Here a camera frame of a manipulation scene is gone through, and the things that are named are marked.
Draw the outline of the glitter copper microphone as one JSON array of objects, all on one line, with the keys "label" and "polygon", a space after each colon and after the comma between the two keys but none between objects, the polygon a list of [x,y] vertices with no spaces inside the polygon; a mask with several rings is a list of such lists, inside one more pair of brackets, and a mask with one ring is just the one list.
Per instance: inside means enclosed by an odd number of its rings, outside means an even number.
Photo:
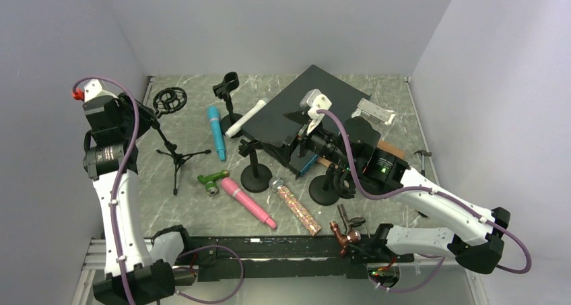
[{"label": "glitter copper microphone", "polygon": [[308,230],[311,236],[316,236],[321,231],[320,224],[309,213],[309,211],[301,204],[299,199],[291,192],[284,181],[274,176],[269,181],[269,188],[280,197],[288,206],[292,213],[297,217],[298,221]]}]

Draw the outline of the short black clip stand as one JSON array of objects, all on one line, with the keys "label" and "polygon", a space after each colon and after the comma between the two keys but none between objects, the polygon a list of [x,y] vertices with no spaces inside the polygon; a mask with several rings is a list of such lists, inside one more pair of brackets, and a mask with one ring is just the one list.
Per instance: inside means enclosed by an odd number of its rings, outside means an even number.
[{"label": "short black clip stand", "polygon": [[250,164],[244,168],[240,175],[242,186],[251,193],[261,193],[269,188],[269,181],[273,175],[270,169],[260,164],[257,152],[263,149],[263,144],[259,140],[240,140],[238,153],[242,157],[249,157]]}]

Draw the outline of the black tripod shock mount stand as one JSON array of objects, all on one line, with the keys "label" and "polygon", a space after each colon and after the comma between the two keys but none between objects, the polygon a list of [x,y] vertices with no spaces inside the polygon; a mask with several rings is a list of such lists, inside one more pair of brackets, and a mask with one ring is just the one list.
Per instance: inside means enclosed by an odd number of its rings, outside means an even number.
[{"label": "black tripod shock mount stand", "polygon": [[[169,87],[160,90],[153,98],[152,107],[154,108],[154,112],[156,118],[159,119],[164,115],[167,114],[174,114],[182,110],[182,108],[188,102],[188,96],[184,89],[180,87]],[[156,152],[161,155],[169,156],[172,158],[174,164],[174,184],[173,184],[173,195],[177,196],[178,194],[178,172],[182,168],[183,165],[186,164],[193,156],[201,155],[201,154],[210,154],[211,150],[206,149],[204,151],[197,151],[190,154],[180,154],[176,150],[178,146],[169,141],[164,132],[161,130],[160,123],[156,121],[152,127],[158,132],[159,136],[162,138],[164,142],[164,147],[166,151],[162,151],[157,149]]]}]

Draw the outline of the white microphone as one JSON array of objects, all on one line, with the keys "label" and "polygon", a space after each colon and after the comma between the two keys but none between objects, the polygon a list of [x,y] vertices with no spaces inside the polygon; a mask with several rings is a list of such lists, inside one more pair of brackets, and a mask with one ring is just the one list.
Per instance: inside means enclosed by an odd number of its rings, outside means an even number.
[{"label": "white microphone", "polygon": [[249,121],[258,111],[260,111],[267,103],[269,102],[268,98],[261,98],[257,101],[257,103],[242,117],[240,117],[225,133],[224,135],[227,138],[235,137],[241,132],[242,127],[244,124]]}]

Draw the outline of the pink toy microphone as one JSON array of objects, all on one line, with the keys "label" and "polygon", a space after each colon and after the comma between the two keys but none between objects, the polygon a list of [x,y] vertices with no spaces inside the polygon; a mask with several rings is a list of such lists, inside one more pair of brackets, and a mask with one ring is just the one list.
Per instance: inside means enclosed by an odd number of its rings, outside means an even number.
[{"label": "pink toy microphone", "polygon": [[245,207],[251,214],[253,214],[261,223],[265,224],[272,230],[277,228],[277,224],[273,218],[254,200],[246,194],[239,185],[231,178],[223,178],[220,182],[223,190],[243,207]]}]

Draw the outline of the tall black microphone stand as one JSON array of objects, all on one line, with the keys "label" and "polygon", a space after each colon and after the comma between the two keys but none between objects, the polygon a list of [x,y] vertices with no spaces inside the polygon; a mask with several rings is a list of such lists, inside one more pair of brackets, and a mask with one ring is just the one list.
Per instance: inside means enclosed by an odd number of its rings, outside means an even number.
[{"label": "tall black microphone stand", "polygon": [[220,119],[220,127],[223,134],[225,134],[232,125],[243,117],[242,114],[234,112],[234,105],[230,95],[231,91],[237,89],[239,84],[237,72],[231,71],[225,74],[221,83],[212,87],[213,93],[218,99],[225,102],[226,110],[228,111],[228,114]]}]

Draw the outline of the blue toy microphone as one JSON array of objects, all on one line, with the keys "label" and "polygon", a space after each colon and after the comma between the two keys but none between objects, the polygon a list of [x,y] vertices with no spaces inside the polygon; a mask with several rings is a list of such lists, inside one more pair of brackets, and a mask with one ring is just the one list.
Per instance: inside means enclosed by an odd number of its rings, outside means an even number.
[{"label": "blue toy microphone", "polygon": [[207,108],[207,118],[211,126],[211,132],[213,135],[213,140],[215,143],[216,152],[220,161],[226,160],[226,146],[224,142],[224,136],[222,134],[222,128],[220,125],[220,113],[215,106],[209,106]]}]

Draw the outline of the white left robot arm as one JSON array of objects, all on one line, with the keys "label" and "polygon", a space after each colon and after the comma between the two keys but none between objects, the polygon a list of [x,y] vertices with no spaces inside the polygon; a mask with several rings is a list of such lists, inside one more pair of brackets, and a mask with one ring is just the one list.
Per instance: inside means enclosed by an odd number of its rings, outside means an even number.
[{"label": "white left robot arm", "polygon": [[105,278],[93,285],[94,297],[103,304],[151,304],[170,297],[172,266],[188,263],[194,247],[181,225],[158,232],[151,248],[145,243],[135,145],[142,110],[127,95],[107,91],[88,92],[83,109],[91,126],[83,167],[97,193],[106,240]]}]

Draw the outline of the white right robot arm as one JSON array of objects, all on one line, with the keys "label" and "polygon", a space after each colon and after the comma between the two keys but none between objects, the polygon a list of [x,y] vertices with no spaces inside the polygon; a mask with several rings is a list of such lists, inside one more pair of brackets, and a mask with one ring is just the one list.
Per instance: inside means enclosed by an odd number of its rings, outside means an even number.
[{"label": "white right robot arm", "polygon": [[298,123],[298,132],[283,141],[263,140],[263,145],[270,145],[285,161],[308,152],[329,161],[327,172],[310,184],[315,203],[329,206],[359,193],[370,200],[392,198],[439,221],[430,229],[379,225],[370,241],[375,259],[413,253],[452,257],[483,274],[500,266],[510,221],[507,210],[478,207],[428,180],[405,160],[379,148],[380,133],[360,116],[337,121],[335,132],[322,126],[310,129],[311,120],[301,110],[288,118]]}]

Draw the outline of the dark blue-edged electronics box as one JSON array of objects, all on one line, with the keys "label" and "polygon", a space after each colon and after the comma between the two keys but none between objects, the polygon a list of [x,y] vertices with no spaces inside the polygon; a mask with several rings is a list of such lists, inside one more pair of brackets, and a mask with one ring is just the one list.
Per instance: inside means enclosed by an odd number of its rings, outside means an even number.
[{"label": "dark blue-edged electronics box", "polygon": [[[320,67],[312,65],[247,121],[242,127],[242,133],[248,139],[256,139],[256,136],[260,135],[276,141],[296,134],[300,125],[288,120],[283,114],[300,110],[300,101],[305,94],[316,88],[332,101],[331,111],[341,121],[350,118],[362,98],[368,100],[371,97],[370,94],[365,94]],[[292,164],[296,168],[286,168],[299,178],[308,172],[316,159],[317,155],[310,152],[299,158],[296,150],[292,156]]]}]

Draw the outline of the green pipe fitting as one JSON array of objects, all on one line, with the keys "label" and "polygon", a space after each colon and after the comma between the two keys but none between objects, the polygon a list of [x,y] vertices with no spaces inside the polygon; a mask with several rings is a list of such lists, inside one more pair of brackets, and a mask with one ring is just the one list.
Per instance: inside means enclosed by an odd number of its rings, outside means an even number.
[{"label": "green pipe fitting", "polygon": [[209,196],[216,195],[219,192],[217,181],[229,176],[228,170],[221,170],[210,175],[198,175],[197,180],[205,188]]}]

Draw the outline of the silver pipe fitting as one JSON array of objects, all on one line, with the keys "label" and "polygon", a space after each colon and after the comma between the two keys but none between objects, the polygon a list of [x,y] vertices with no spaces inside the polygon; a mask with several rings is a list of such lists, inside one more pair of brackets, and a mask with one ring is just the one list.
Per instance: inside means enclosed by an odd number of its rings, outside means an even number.
[{"label": "silver pipe fitting", "polygon": [[363,215],[349,218],[347,216],[345,207],[342,203],[337,205],[337,210],[343,222],[343,227],[345,228],[345,234],[348,234],[350,231],[357,230],[361,226],[364,226],[366,229],[367,236],[370,237],[370,230],[366,218]]}]

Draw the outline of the wooden board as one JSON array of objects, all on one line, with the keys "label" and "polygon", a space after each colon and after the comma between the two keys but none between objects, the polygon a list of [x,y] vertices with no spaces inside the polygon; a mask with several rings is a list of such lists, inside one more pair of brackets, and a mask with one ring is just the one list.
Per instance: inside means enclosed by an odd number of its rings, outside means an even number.
[{"label": "wooden board", "polygon": [[[377,144],[377,148],[387,151],[403,160],[405,159],[405,152],[387,141],[380,140]],[[330,161],[322,157],[318,157],[317,162],[325,167],[328,167],[331,164]]]}]

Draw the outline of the copper pipe fitting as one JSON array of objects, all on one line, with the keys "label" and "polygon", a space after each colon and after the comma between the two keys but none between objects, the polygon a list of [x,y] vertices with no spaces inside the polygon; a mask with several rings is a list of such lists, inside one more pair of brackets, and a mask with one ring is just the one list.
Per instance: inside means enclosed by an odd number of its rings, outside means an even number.
[{"label": "copper pipe fitting", "polygon": [[349,245],[356,245],[361,240],[361,234],[357,230],[350,230],[348,233],[344,234],[339,229],[339,225],[331,221],[329,222],[329,227],[337,239],[340,246],[339,255],[344,257],[349,249]]}]

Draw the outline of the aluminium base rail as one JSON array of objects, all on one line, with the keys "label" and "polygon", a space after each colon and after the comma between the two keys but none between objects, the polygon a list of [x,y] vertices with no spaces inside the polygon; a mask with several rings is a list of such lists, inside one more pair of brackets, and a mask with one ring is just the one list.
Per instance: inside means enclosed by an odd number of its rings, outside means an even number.
[{"label": "aluminium base rail", "polygon": [[129,280],[136,304],[153,304],[195,282],[328,276],[364,279],[362,267],[383,286],[395,288],[399,269],[419,267],[430,260],[412,253],[393,255],[367,236],[356,246],[346,247],[332,235],[198,236],[189,238],[189,244],[197,253],[181,257],[171,271],[159,274],[157,285],[151,284],[149,275],[143,283]]}]

